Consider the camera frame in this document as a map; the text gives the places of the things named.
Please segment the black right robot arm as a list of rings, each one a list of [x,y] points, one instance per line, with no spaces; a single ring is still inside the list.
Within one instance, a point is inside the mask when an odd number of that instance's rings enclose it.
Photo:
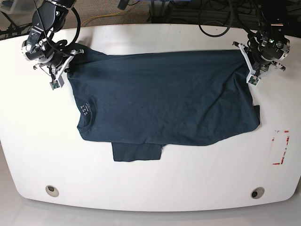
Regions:
[[[62,68],[71,53],[71,46],[77,41],[80,32],[80,17],[74,8],[74,0],[45,0],[40,7],[35,8],[32,17],[32,28],[29,36],[22,44],[22,53],[28,61],[38,61],[41,66],[47,66],[52,71]],[[72,11],[77,19],[77,29],[73,40],[54,42],[54,34],[60,31],[68,13]]]

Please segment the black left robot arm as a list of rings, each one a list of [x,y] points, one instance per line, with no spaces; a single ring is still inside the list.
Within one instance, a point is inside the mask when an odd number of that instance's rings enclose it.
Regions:
[[[253,57],[265,71],[271,64],[284,60],[290,52],[290,41],[284,30],[288,26],[284,0],[256,0],[259,32],[255,36]]]

